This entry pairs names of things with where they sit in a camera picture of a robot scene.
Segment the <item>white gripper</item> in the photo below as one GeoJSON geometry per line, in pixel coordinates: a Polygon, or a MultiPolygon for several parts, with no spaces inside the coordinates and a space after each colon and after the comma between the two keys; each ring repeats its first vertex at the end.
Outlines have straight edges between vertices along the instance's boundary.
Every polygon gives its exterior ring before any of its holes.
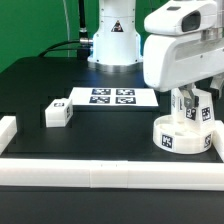
{"type": "Polygon", "coordinates": [[[210,90],[224,87],[224,38],[202,41],[201,34],[160,36],[151,34],[144,45],[145,83],[160,92],[180,87],[186,108],[199,105],[194,82],[212,77],[210,90]]]}

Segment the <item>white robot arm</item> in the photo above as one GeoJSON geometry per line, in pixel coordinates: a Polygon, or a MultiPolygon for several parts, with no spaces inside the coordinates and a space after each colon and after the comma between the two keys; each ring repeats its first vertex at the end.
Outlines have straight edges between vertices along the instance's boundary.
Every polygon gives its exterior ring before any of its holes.
{"type": "Polygon", "coordinates": [[[147,86],[186,93],[197,104],[194,83],[211,78],[224,87],[224,0],[169,0],[149,14],[142,41],[135,29],[136,0],[99,0],[99,28],[93,36],[89,66],[107,72],[143,69],[147,86]]]}

